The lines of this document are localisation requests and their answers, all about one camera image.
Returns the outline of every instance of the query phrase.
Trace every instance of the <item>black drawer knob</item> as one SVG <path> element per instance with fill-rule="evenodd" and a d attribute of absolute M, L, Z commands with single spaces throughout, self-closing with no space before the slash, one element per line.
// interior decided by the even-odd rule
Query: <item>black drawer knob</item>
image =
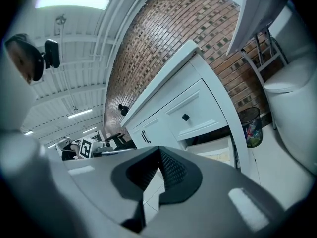
<path fill-rule="evenodd" d="M 189 115 L 185 114 L 182 116 L 182 118 L 185 120 L 185 121 L 188 121 L 189 120 Z"/>

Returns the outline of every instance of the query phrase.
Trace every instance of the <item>ceiling fixture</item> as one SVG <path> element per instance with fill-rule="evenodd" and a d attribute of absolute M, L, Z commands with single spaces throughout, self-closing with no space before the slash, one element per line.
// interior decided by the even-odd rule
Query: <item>ceiling fixture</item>
<path fill-rule="evenodd" d="M 26 135 L 26 136 L 28 136 L 28 135 L 31 135 L 31 134 L 33 134 L 33 131 L 28 131 L 27 133 L 24 133 L 24 135 Z"/>
<path fill-rule="evenodd" d="M 35 9 L 50 6 L 84 6 L 95 9 L 105 10 L 109 0 L 36 0 Z"/>
<path fill-rule="evenodd" d="M 83 134 L 86 133 L 86 132 L 88 132 L 88 131 L 91 131 L 91 130 L 93 130 L 93 129 L 96 129 L 96 128 L 97 128 L 97 127 L 94 127 L 94 128 L 92 128 L 92 129 L 86 130 L 86 131 L 83 132 Z"/>
<path fill-rule="evenodd" d="M 85 111 L 83 111 L 83 112 L 79 112 L 79 113 L 76 113 L 76 114 L 70 115 L 70 116 L 68 116 L 68 118 L 70 119 L 70 118 L 73 118 L 73 117 L 77 117 L 77 116 L 80 116 L 80 115 L 83 115 L 83 114 L 89 113 L 89 112 L 91 112 L 91 111 L 92 111 L 92 109 L 88 109 L 88 110 L 85 110 Z"/>

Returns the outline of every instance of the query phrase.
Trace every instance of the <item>trash can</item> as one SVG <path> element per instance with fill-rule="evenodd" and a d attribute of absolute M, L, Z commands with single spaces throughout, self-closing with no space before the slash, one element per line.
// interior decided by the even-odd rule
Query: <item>trash can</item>
<path fill-rule="evenodd" d="M 241 111 L 239 119 L 242 124 L 248 148 L 254 148 L 261 144 L 263 139 L 260 110 L 256 107 Z"/>

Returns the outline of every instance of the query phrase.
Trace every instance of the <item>handle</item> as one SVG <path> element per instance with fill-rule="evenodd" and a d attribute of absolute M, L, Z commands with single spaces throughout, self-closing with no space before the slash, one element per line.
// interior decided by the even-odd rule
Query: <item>handle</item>
<path fill-rule="evenodd" d="M 182 118 L 183 118 L 185 121 L 188 121 L 190 117 L 189 117 L 188 114 L 184 114 L 184 115 L 182 116 Z"/>
<path fill-rule="evenodd" d="M 144 141 L 150 144 L 151 142 L 148 141 L 148 139 L 145 136 L 145 130 L 143 130 L 141 134 L 142 134 L 142 137 L 143 137 Z"/>

